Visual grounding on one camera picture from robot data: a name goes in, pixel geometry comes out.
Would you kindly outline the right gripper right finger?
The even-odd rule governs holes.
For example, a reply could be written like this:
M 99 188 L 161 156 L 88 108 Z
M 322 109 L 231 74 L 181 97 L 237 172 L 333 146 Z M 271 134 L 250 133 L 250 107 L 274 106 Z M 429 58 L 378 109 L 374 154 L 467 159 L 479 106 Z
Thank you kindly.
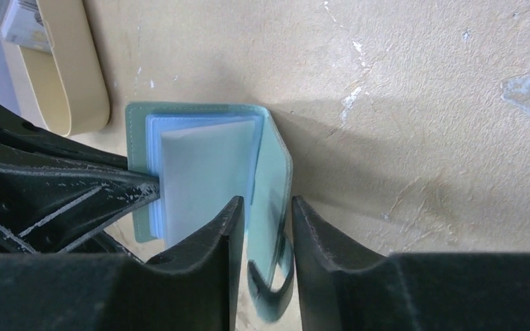
M 530 253 L 382 256 L 292 200 L 304 330 L 530 330 Z

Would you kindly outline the green card holder wallet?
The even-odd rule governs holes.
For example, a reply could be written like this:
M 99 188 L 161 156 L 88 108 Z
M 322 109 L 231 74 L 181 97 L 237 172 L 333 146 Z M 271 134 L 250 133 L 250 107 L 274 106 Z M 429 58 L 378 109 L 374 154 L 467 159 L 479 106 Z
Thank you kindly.
M 258 316 L 279 320 L 293 295 L 284 231 L 293 162 L 270 112 L 248 104 L 136 102 L 125 110 L 128 167 L 159 179 L 160 197 L 132 214 L 135 239 L 167 248 L 244 200 L 241 248 Z

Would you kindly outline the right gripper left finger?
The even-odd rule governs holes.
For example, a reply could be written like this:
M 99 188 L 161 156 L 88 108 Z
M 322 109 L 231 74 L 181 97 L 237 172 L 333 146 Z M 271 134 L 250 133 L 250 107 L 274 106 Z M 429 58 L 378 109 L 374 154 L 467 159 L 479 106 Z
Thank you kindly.
M 140 263 L 124 254 L 0 254 L 0 330 L 234 330 L 244 201 Z

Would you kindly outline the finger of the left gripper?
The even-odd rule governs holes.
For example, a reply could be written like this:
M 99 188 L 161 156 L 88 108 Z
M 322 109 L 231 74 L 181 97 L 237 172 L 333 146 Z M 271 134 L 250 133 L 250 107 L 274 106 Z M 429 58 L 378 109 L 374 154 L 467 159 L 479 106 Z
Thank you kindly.
M 0 143 L 0 253 L 127 253 L 104 230 L 159 197 L 157 178 Z
M 128 168 L 126 157 L 92 148 L 34 126 L 2 105 L 0 105 L 0 143 L 24 152 L 38 152 L 121 169 Z

